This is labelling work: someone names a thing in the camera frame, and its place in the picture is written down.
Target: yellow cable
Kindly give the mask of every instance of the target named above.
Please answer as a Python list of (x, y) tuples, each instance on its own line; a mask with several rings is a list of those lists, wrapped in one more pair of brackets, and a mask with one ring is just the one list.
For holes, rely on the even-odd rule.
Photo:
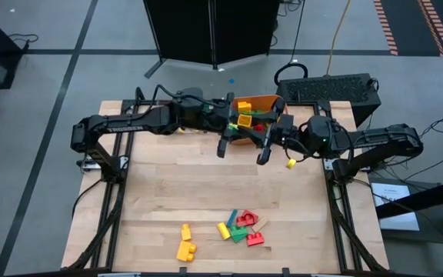
[(326, 75), (329, 75), (329, 69), (331, 68), (332, 51), (335, 49), (336, 38), (338, 37), (339, 29), (341, 28), (341, 24), (343, 23), (343, 19), (345, 19), (346, 12), (348, 11), (348, 8), (350, 7), (350, 3), (351, 3), (351, 0), (348, 0), (348, 2), (346, 3), (345, 10), (343, 11), (343, 15), (341, 16), (341, 19), (339, 20), (338, 27), (336, 28), (335, 37), (332, 39), (331, 52), (329, 53), (328, 69), (326, 69)]

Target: blue toy piece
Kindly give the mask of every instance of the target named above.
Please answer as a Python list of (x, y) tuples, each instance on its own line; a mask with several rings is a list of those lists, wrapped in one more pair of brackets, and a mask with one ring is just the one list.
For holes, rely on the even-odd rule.
[(231, 225), (234, 223), (236, 216), (237, 216), (237, 210), (235, 209), (235, 210), (231, 211), (230, 218), (228, 219), (228, 222), (227, 222), (227, 227), (231, 227)]

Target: desk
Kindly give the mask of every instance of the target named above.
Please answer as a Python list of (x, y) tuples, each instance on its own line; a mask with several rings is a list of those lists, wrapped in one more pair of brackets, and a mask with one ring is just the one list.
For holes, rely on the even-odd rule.
[[(121, 104), (103, 102), (100, 114), (118, 114)], [(344, 127), (355, 130), (348, 102), (332, 102), (331, 109)], [(309, 107), (291, 106), (288, 112), (296, 125), (313, 115)], [(115, 135), (104, 135), (100, 143), (112, 152), (114, 140)], [(230, 145), (220, 159), (218, 140), (216, 134), (135, 134), (112, 270), (178, 272), (187, 266), (188, 272), (278, 273), (288, 267), (291, 273), (339, 273), (321, 161), (308, 159), (288, 170), (283, 150), (274, 146), (268, 164), (260, 166), (253, 145)], [(99, 177), (98, 171), (85, 174), (81, 192)], [(368, 181), (364, 173), (356, 178)], [(79, 202), (63, 266), (72, 264), (95, 235), (104, 187), (99, 185)], [(348, 195), (358, 237), (388, 268), (370, 188), (351, 183)], [(226, 222), (232, 209), (250, 209), (269, 219), (261, 230), (263, 245), (222, 240), (216, 224)], [(175, 259), (182, 223), (190, 224), (192, 242), (198, 246), (193, 262)], [(106, 246), (107, 237), (99, 265), (105, 264)]]

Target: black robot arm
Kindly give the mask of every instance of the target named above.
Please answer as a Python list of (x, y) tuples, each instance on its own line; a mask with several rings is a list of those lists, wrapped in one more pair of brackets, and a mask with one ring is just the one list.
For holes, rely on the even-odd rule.
[[(333, 162), (335, 178), (345, 181), (357, 171), (394, 155), (415, 157), (423, 146), (416, 131), (407, 125), (372, 129), (366, 132), (347, 132), (335, 120), (316, 115), (299, 127), (294, 125), (293, 115), (286, 115), (285, 101), (278, 98), (271, 111), (257, 115), (239, 114), (234, 108), (234, 94), (225, 99), (211, 101), (202, 98), (201, 90), (177, 92), (167, 105), (147, 109), (138, 115), (93, 115), (73, 126), (71, 148), (86, 153), (102, 169), (102, 178), (117, 182), (123, 178), (119, 157), (111, 157), (98, 142), (109, 133), (151, 132), (156, 135), (171, 135), (178, 128), (193, 128), (220, 135), (217, 156), (225, 157), (227, 144), (238, 139), (251, 139), (261, 153), (256, 162), (264, 165), (271, 155), (271, 144), (303, 154), (307, 158), (336, 159)], [(249, 125), (238, 124), (239, 118), (249, 117)], [(257, 131), (251, 126), (266, 126)], [(372, 147), (364, 154), (354, 157), (353, 149)], [(346, 150), (348, 159), (338, 159)]]

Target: red block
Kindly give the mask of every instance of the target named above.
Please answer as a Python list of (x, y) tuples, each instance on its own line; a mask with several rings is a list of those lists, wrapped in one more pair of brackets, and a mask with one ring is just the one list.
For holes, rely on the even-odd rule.
[(247, 246), (253, 246), (257, 244), (265, 243), (265, 238), (260, 232), (256, 232), (254, 235), (250, 234), (247, 236)]
[(237, 227), (254, 225), (259, 217), (254, 212), (244, 210), (242, 216), (237, 217)]
[(256, 126), (254, 126), (254, 131), (264, 131), (265, 128), (262, 126), (262, 124), (257, 124)]

